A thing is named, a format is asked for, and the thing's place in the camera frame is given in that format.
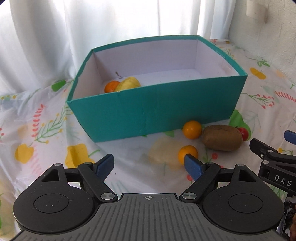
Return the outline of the right hand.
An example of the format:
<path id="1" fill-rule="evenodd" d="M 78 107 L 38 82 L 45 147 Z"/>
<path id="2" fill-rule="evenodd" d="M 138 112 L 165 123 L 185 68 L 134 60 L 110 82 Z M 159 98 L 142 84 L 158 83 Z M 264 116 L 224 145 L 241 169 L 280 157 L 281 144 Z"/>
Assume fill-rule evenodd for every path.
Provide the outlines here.
<path id="1" fill-rule="evenodd" d="M 293 216 L 292 225 L 290 227 L 290 241 L 296 240 L 296 214 Z"/>

